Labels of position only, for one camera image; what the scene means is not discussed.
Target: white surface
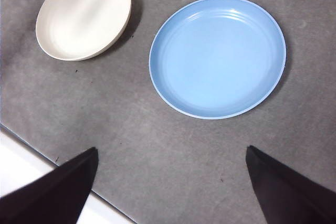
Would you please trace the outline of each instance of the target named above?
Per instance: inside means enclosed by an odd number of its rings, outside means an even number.
[[[120,37],[130,13],[131,0],[45,0],[36,37],[44,52],[56,59],[88,59]]]
[[[36,180],[53,169],[53,166],[17,143],[11,136],[0,132],[0,196]],[[90,194],[77,223],[130,224],[132,222],[103,200]]]

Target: blue plate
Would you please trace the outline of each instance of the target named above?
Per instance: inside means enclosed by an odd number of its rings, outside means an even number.
[[[199,0],[174,13],[154,38],[149,71],[161,98],[195,118],[223,119],[261,103],[280,80],[280,27],[247,0]]]

